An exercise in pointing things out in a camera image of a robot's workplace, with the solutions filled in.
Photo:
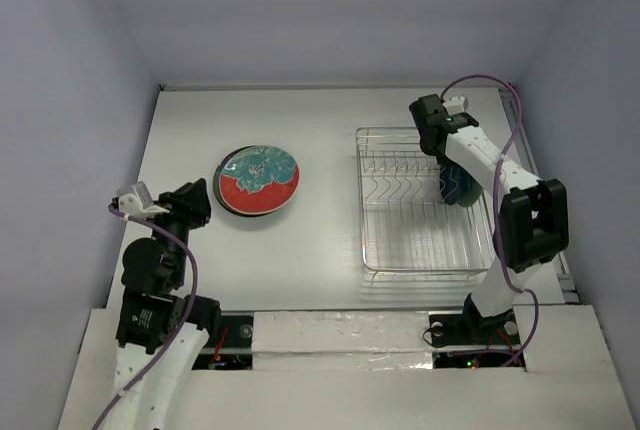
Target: white table surface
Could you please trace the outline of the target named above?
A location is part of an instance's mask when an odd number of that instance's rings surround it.
[[[530,306],[516,308],[524,335],[532,315]],[[117,321],[116,311],[92,312],[59,430],[91,428],[109,400]],[[424,322],[415,323],[418,342]],[[166,430],[635,428],[591,307],[542,307],[525,359],[526,372],[327,371],[313,362],[295,370],[193,371]]]
[[[409,104],[437,91],[162,92],[140,170],[153,195],[200,177],[206,178],[211,195],[217,165],[243,145],[284,148],[300,167],[294,199],[272,215],[238,217],[211,197],[211,223],[191,232],[189,242],[200,267],[198,294],[220,300],[227,311],[460,305],[477,278],[445,288],[363,280],[355,131],[412,126]],[[507,140],[510,129],[496,89],[456,93],[469,98],[469,111],[491,139],[498,145]],[[517,159],[515,151],[511,155]],[[129,224],[121,253],[148,234]],[[547,265],[530,282],[542,303],[564,303],[556,270],[555,263]],[[121,274],[119,259],[109,308],[120,306]],[[189,286],[188,279],[183,294]]]

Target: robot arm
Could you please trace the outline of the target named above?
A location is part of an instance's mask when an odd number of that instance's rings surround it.
[[[428,95],[409,107],[422,151],[436,157],[440,165],[441,193],[449,205],[470,206],[482,189],[491,191],[501,158],[498,147],[465,112],[466,106],[464,97],[442,102],[438,95]],[[569,243],[567,193],[558,180],[541,180],[503,158],[500,232],[510,280],[520,288],[540,264],[551,261]],[[502,325],[518,295],[505,281],[498,258],[465,301],[463,316],[471,334]]]
[[[190,230],[211,218],[206,182],[187,183],[155,202],[138,182],[119,190],[110,210],[153,232],[131,243],[122,258],[114,397],[93,429],[165,429],[196,357],[220,329],[219,302],[171,294],[184,285]]]

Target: red plate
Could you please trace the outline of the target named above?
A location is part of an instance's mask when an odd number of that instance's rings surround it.
[[[237,215],[257,217],[283,207],[298,187],[300,171],[286,151],[254,145],[230,153],[218,166],[213,193]]]

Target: gray wall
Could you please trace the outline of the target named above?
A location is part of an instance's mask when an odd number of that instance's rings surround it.
[[[55,428],[155,79],[112,0],[0,0],[0,428]]]
[[[546,177],[568,187],[571,272],[640,423],[640,0],[568,0],[519,81]]]
[[[117,0],[163,83],[515,78],[564,0]]]

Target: metal dish rack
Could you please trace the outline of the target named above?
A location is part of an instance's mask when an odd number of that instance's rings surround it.
[[[356,132],[362,255],[366,276],[456,276],[489,268],[494,257],[484,195],[470,208],[446,205],[439,165],[411,127]]]

